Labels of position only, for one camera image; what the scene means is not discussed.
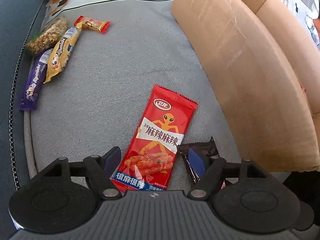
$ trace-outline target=silver screw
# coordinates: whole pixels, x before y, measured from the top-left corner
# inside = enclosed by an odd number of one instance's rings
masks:
[[[202,189],[195,189],[195,190],[191,191],[191,196],[196,197],[196,198],[202,198],[206,194],[207,193]]]
[[[103,191],[103,194],[106,196],[106,197],[115,197],[119,194],[119,192],[114,189],[114,188],[107,188]]]

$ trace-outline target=oval brand logo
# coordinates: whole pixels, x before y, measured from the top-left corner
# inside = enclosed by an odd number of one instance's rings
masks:
[[[171,109],[171,105],[167,101],[164,101],[163,99],[157,98],[153,100],[153,103],[155,104],[156,107],[158,107],[161,110]]]

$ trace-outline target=red snack package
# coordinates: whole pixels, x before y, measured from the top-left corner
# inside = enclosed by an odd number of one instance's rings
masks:
[[[197,103],[154,85],[139,127],[113,183],[126,190],[165,190]]]
[[[98,31],[100,33],[105,33],[111,22],[103,22],[94,19],[90,19],[84,16],[79,16],[78,19],[73,24],[74,26],[82,27],[83,29],[90,29]]]

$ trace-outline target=yellow alpenliebe candy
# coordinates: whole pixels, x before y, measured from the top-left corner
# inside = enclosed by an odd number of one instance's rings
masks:
[[[49,82],[53,76],[63,71],[80,32],[81,27],[71,27],[56,44],[48,60],[47,77],[44,83]]]

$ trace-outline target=white banner on package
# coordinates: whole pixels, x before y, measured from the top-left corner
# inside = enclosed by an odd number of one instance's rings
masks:
[[[177,153],[177,145],[180,145],[184,134],[169,132],[156,126],[147,118],[143,118],[140,125],[141,131],[138,132],[136,138],[158,141],[173,153]]]

